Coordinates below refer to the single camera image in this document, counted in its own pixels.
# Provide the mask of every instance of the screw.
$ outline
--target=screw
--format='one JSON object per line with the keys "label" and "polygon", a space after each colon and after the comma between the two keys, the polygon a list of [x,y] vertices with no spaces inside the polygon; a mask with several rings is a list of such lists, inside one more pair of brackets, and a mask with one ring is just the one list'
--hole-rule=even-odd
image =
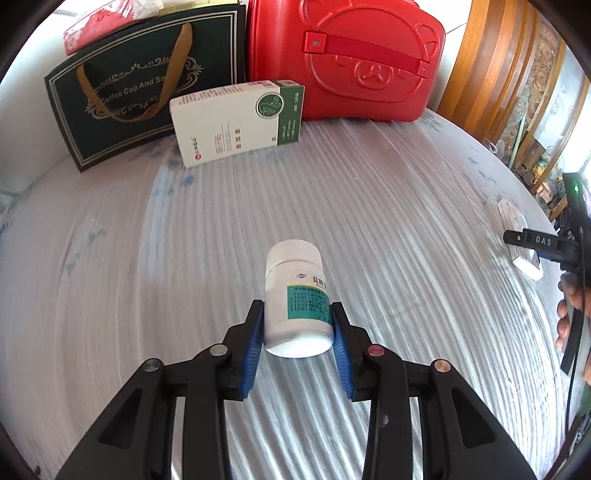
{"label": "screw", "polygon": [[449,364],[447,360],[437,360],[435,362],[435,370],[441,372],[442,374],[446,374],[452,369],[452,366]]}
{"label": "screw", "polygon": [[370,354],[371,356],[382,356],[385,353],[386,350],[384,349],[384,347],[378,345],[377,343],[374,343],[373,345],[370,345],[368,347],[368,354]]}
{"label": "screw", "polygon": [[157,358],[148,358],[144,362],[144,370],[147,372],[155,372],[160,368],[160,360]]}
{"label": "screw", "polygon": [[217,343],[209,349],[209,353],[212,354],[213,356],[226,355],[227,352],[228,352],[228,347],[226,345],[224,345],[223,343]]}

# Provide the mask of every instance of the white wood grain tablecloth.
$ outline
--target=white wood grain tablecloth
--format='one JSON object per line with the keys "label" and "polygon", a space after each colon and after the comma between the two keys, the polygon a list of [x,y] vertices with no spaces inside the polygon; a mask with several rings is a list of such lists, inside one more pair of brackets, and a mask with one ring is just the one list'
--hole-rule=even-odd
{"label": "white wood grain tablecloth", "polygon": [[[404,359],[449,359],[541,476],[564,429],[559,270],[544,261],[535,283],[513,267],[502,197],[552,231],[501,162],[429,111],[306,123],[298,144],[191,170],[174,137],[83,174],[68,159],[0,216],[0,420],[55,477],[145,358],[222,340],[262,298],[267,251],[303,238],[352,323]],[[236,480],[361,478],[369,406],[345,399],[331,352],[263,354],[227,417]]]}

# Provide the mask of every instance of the hand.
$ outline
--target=hand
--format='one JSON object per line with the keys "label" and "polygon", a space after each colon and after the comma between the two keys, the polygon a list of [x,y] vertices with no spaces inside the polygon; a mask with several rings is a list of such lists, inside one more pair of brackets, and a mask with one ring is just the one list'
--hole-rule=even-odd
{"label": "hand", "polygon": [[[558,288],[567,294],[569,302],[576,309],[581,309],[583,306],[583,287],[574,283],[564,282],[559,283]],[[562,350],[565,338],[569,335],[570,324],[569,324],[569,312],[566,306],[566,300],[560,300],[556,313],[560,317],[556,330],[558,331],[558,338],[556,339],[556,348]],[[591,317],[591,288],[585,289],[585,314]],[[585,371],[583,379],[591,386],[591,355],[587,358],[587,365],[585,365]]]}

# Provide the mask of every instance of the pill bottle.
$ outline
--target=pill bottle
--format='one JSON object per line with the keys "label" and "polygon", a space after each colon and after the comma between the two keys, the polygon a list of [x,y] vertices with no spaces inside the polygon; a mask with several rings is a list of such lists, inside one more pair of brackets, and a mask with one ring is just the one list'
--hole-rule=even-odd
{"label": "pill bottle", "polygon": [[333,341],[320,252],[304,240],[276,244],[267,255],[265,348],[303,358],[326,352]]}

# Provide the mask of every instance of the dark green gift bag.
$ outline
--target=dark green gift bag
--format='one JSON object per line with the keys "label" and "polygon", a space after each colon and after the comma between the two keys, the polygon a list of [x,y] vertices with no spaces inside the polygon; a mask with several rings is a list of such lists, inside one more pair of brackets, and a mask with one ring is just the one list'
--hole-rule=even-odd
{"label": "dark green gift bag", "polygon": [[80,50],[46,78],[80,171],[174,132],[168,102],[244,82],[245,6],[224,5],[132,25]]}

